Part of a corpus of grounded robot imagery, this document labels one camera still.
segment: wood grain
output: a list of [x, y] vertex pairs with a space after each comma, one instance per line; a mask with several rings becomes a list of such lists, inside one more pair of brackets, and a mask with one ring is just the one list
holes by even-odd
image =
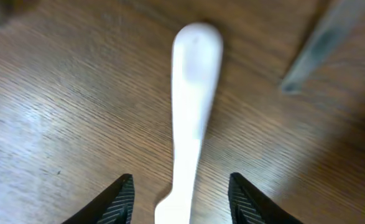
[[192, 223], [231, 223], [240, 172], [304, 223], [365, 223], [365, 18], [298, 96], [277, 85], [329, 1], [41, 0], [0, 29], [0, 223], [61, 223], [123, 173], [132, 223], [172, 178], [170, 56], [226, 44]]

